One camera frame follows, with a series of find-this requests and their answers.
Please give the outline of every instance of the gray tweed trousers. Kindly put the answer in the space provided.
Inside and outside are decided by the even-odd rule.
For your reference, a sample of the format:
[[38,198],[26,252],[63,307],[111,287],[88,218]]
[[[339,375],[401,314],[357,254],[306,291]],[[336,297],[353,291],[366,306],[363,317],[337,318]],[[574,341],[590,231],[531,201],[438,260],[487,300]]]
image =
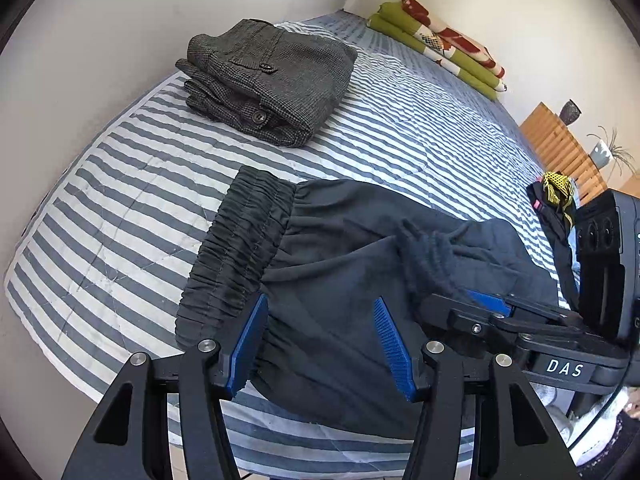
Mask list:
[[278,146],[303,146],[344,96],[356,51],[341,41],[242,20],[191,38],[176,62],[191,79],[187,104]]

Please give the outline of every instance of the potted plant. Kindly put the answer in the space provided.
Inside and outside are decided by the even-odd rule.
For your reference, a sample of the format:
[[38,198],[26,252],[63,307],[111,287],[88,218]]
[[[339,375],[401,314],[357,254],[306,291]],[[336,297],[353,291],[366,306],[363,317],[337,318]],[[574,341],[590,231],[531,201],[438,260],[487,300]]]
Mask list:
[[611,175],[616,168],[618,168],[620,170],[620,174],[622,174],[622,166],[626,166],[631,170],[631,173],[635,173],[636,160],[633,158],[631,153],[629,153],[628,149],[623,148],[616,143],[618,140],[618,129],[615,126],[613,127],[611,131],[611,138],[609,139],[608,131],[603,126],[598,127],[604,132],[606,140],[602,140],[602,138],[596,134],[587,134],[587,137],[593,136],[598,139],[598,142],[589,154],[596,167],[601,170],[612,160],[614,161],[613,168],[611,169],[611,173],[609,173],[607,180],[611,178]]

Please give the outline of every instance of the bed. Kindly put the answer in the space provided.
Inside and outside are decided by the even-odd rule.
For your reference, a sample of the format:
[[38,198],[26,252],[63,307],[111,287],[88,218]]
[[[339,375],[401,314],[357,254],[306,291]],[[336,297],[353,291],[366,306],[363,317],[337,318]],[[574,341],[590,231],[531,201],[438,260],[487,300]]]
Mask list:
[[[93,400],[132,352],[180,352],[180,294],[242,164],[292,182],[353,178],[461,218],[506,219],[557,280],[524,192],[541,168],[499,103],[352,14],[281,26],[358,51],[343,102],[307,146],[278,148],[196,115],[178,72],[95,137],[25,228],[5,293],[46,357]],[[411,447],[302,420],[251,384],[223,413],[238,466],[272,478],[401,476]],[[176,446],[178,420],[171,398]],[[460,465],[470,462],[472,441],[473,429],[464,430]]]

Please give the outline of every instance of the vase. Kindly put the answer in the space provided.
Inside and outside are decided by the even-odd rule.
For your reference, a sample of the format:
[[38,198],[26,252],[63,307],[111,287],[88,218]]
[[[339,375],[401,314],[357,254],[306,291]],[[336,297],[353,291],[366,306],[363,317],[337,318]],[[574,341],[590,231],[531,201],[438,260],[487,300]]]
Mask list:
[[571,123],[575,123],[575,120],[580,117],[581,113],[580,108],[569,99],[560,111],[560,120],[568,126]]
[[600,139],[591,150],[589,154],[591,160],[596,165],[596,168],[601,170],[613,159],[611,151],[604,140]]

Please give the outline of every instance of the wooden shelf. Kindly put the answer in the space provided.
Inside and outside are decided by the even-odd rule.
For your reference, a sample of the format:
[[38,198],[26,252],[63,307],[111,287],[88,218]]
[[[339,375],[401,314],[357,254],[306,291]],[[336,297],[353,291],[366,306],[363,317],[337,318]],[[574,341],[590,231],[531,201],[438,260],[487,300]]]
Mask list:
[[580,142],[543,103],[525,119],[520,130],[545,171],[562,173],[576,181],[580,204],[586,204],[607,189],[600,170]]

